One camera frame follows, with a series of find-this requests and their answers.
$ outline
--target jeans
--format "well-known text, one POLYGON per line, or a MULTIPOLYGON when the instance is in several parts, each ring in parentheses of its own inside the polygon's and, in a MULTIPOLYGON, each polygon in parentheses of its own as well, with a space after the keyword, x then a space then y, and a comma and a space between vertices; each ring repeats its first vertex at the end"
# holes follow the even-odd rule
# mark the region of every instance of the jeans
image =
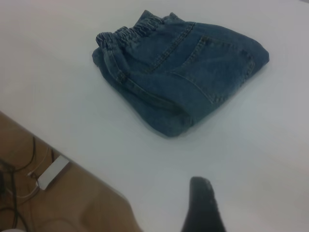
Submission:
POLYGON ((155 130, 172 137, 218 108, 269 61, 232 30, 145 11, 132 28, 96 37, 93 61, 155 130))

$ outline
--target back pocket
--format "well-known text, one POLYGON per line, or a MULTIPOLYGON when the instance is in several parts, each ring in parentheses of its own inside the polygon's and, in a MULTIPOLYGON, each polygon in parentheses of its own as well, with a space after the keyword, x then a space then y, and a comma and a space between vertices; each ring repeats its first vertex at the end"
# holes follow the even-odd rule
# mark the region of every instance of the back pocket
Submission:
POLYGON ((242 48, 203 36, 182 66, 169 72, 195 85, 214 104, 232 95, 253 68, 252 56, 242 48))

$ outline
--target power strip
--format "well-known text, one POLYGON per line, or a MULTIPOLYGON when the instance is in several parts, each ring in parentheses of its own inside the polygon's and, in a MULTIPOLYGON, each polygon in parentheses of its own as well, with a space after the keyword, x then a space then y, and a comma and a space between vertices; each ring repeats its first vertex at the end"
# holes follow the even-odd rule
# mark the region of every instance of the power strip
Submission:
POLYGON ((46 190, 48 185, 56 178, 56 176, 65 168, 69 161, 63 156, 59 156, 39 177, 37 185, 42 190, 46 190))

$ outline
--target denim fabric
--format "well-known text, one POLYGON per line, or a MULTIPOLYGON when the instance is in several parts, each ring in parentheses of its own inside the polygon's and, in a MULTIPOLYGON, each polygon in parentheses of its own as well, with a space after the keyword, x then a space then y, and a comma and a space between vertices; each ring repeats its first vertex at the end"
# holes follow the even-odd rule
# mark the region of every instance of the denim fabric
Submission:
POLYGON ((177 136, 218 108, 269 61, 255 40, 145 11, 132 28, 100 33, 93 61, 140 116, 177 136))

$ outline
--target folded jeans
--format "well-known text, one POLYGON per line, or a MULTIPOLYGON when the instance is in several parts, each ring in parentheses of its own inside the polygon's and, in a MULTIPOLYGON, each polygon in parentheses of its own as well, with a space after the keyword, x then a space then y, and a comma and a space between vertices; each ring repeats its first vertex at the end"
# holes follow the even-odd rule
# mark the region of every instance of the folded jeans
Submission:
POLYGON ((174 13, 145 11, 132 28, 96 37, 93 61, 155 130, 172 137, 218 108, 269 61, 257 41, 174 13))

